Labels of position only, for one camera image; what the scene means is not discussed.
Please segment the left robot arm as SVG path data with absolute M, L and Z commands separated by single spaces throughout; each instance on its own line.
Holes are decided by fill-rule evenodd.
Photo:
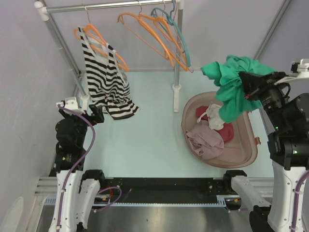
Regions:
M 97 193 L 102 193 L 107 182 L 102 170 L 84 171 L 84 160 L 89 149 L 84 149 L 88 129 L 104 122 L 101 107 L 91 104 L 92 113 L 75 113 L 60 106 L 63 116 L 55 127 L 56 158 L 52 171 L 57 179 L 56 203 L 51 232 L 85 232 Z

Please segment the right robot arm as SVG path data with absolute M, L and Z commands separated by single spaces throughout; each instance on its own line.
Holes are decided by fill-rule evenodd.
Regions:
M 274 127 L 268 149 L 274 172 L 272 202 L 266 201 L 241 170 L 224 174 L 223 189 L 235 192 L 249 210 L 254 232 L 301 232 L 303 191 L 309 176 L 309 96 L 293 100 L 285 87 L 291 77 L 284 72 L 257 75 L 240 72 L 245 98 L 259 100 Z

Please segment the orange hanger front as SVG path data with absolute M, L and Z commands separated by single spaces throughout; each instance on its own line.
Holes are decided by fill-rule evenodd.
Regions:
M 168 61 L 171 67 L 174 67 L 175 62 L 172 53 L 170 52 L 168 45 L 158 34 L 158 30 L 155 28 L 159 23 L 166 26 L 167 22 L 161 17 L 155 19 L 144 14 L 142 11 L 142 3 L 139 0 L 133 2 L 139 6 L 140 11 L 137 14 L 131 12 L 120 13 L 117 17 L 117 22 L 128 29 L 160 57 Z

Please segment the green tank top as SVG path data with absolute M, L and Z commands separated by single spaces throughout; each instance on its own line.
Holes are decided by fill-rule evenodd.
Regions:
M 254 111 L 262 106 L 259 100 L 245 99 L 239 72 L 266 75 L 275 69 L 250 57 L 228 55 L 224 64 L 214 61 L 202 66 L 201 71 L 219 88 L 216 99 L 223 103 L 219 110 L 220 118 L 225 123 L 231 123 L 243 112 Z

